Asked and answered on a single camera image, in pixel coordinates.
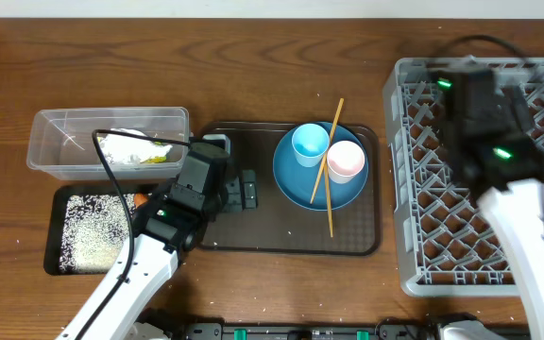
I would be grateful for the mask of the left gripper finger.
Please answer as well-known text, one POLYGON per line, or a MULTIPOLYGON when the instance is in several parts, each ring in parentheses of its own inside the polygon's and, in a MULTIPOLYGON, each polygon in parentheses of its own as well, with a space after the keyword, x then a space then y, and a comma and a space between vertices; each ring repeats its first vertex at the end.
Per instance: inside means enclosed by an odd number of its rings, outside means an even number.
POLYGON ((243 170, 240 179, 242 185, 242 201, 244 210, 255 210, 258 207, 257 180, 253 170, 243 170))
POLYGON ((243 207, 241 183, 238 177, 226 183, 228 200, 224 207, 225 213, 240 213, 243 207))

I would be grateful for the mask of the light blue cup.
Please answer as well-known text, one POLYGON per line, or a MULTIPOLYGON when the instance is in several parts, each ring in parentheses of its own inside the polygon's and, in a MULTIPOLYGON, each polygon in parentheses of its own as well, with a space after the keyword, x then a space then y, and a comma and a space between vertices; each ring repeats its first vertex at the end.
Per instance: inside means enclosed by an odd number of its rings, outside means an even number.
POLYGON ((308 123, 297 127, 291 145, 297 162, 303 167, 319 164, 330 146, 330 134, 321 125, 308 123))

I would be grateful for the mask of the white pink cup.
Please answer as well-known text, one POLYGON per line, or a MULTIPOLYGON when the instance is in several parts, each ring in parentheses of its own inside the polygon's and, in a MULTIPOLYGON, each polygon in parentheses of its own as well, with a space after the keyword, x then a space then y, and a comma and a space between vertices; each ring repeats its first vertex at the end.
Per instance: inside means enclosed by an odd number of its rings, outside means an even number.
POLYGON ((338 184, 350 182, 363 170, 365 164, 363 149, 352 141, 334 143, 327 153, 330 179, 338 184))

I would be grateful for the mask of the orange carrot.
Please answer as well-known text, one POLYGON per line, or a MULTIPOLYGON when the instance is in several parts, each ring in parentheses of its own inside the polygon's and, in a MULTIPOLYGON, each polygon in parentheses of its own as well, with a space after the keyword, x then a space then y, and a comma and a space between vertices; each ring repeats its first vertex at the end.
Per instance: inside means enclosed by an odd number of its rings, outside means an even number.
POLYGON ((149 196, 146 194, 135 194, 133 201, 136 208, 141 207, 144 205, 149 199, 149 196))

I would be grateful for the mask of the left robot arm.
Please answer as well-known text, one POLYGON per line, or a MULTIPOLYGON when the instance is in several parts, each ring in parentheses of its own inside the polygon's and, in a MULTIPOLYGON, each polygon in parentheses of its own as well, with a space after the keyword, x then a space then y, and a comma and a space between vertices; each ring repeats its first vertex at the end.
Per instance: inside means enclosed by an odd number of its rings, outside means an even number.
POLYGON ((128 238, 115 263, 59 339, 124 339, 146 303, 172 278, 187 252, 198 245, 209 222, 224 210, 256 207, 255 173, 223 179, 209 195, 171 179, 130 214, 118 181, 111 180, 126 218, 128 238))

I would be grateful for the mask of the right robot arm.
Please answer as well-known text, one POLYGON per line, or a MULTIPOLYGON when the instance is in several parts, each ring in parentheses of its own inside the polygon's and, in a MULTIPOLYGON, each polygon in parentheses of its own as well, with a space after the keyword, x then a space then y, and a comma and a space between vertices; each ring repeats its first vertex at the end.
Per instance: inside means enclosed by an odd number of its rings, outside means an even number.
POLYGON ((509 113, 448 109, 448 162, 501 243, 534 339, 544 339, 544 154, 509 113))

